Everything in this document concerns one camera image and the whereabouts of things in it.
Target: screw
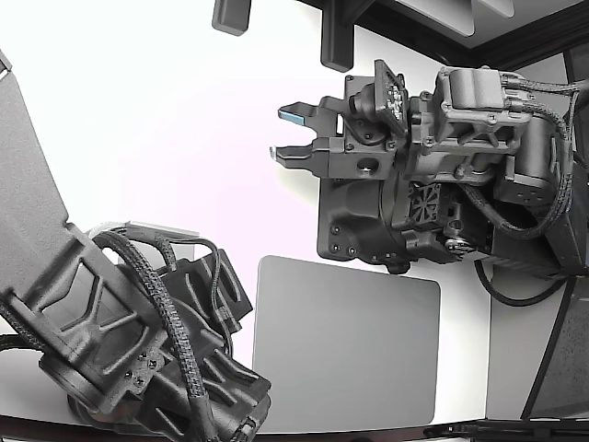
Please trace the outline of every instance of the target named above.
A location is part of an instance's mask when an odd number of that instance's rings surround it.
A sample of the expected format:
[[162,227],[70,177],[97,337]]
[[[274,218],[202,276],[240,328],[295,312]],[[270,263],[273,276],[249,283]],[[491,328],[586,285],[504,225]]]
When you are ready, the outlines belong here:
[[464,178],[465,170],[462,166],[458,166],[454,172],[454,178],[461,180]]
[[423,139],[423,145],[426,147],[433,147],[435,144],[435,139],[432,136],[427,136]]

